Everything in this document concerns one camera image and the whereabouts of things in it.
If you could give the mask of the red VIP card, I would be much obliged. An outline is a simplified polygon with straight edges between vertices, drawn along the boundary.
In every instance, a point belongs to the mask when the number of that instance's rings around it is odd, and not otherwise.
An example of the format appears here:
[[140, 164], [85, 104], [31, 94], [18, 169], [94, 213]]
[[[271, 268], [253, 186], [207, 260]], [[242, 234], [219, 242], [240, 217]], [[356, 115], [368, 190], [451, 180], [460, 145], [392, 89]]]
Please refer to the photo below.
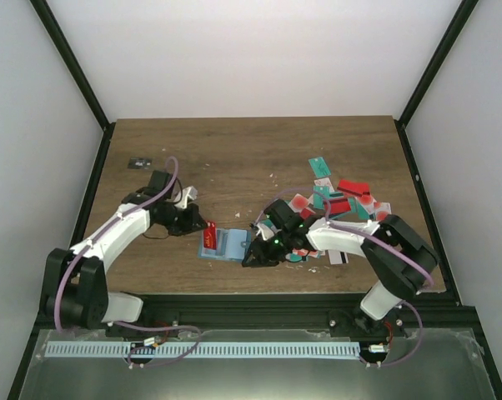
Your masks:
[[216, 250], [218, 246], [217, 226], [215, 222], [207, 221], [207, 227], [203, 230], [203, 247]]

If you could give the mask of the blue card holder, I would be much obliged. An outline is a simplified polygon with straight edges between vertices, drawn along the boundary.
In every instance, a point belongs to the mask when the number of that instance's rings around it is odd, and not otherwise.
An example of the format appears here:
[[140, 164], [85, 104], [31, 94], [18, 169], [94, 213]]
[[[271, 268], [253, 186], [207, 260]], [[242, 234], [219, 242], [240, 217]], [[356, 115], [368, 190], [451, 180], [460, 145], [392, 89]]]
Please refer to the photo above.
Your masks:
[[203, 233], [198, 257], [218, 261], [242, 262], [251, 243], [251, 232], [243, 229], [217, 228], [218, 246], [216, 250], [203, 247]]

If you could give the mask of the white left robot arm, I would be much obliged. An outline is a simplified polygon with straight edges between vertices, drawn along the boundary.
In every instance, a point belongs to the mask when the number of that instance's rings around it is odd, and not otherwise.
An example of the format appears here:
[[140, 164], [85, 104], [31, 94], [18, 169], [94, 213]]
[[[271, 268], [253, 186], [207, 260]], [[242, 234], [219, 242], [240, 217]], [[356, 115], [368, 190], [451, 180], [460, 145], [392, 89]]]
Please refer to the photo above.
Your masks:
[[183, 187], [165, 171], [154, 171], [148, 185], [128, 194], [100, 228], [69, 249], [53, 249], [46, 259], [39, 301], [41, 314], [56, 329], [94, 329], [103, 323], [125, 323], [135, 336], [148, 335], [154, 315], [143, 300], [109, 292], [107, 273], [121, 253], [154, 225], [173, 237], [207, 228], [195, 200], [198, 191]]

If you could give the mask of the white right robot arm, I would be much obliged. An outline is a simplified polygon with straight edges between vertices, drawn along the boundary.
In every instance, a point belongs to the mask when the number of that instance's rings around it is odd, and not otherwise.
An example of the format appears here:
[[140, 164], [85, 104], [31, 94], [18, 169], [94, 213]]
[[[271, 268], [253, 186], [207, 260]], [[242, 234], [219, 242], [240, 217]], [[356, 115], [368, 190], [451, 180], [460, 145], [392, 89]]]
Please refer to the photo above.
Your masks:
[[434, 284], [432, 272], [439, 264], [434, 249], [397, 215], [389, 214], [381, 221], [339, 222], [327, 214], [303, 217], [280, 199], [264, 212], [273, 226], [253, 225], [256, 237], [248, 245], [242, 266], [275, 267], [294, 250], [338, 251], [365, 258], [377, 282], [354, 315], [354, 324], [363, 335], [375, 335], [393, 308]]

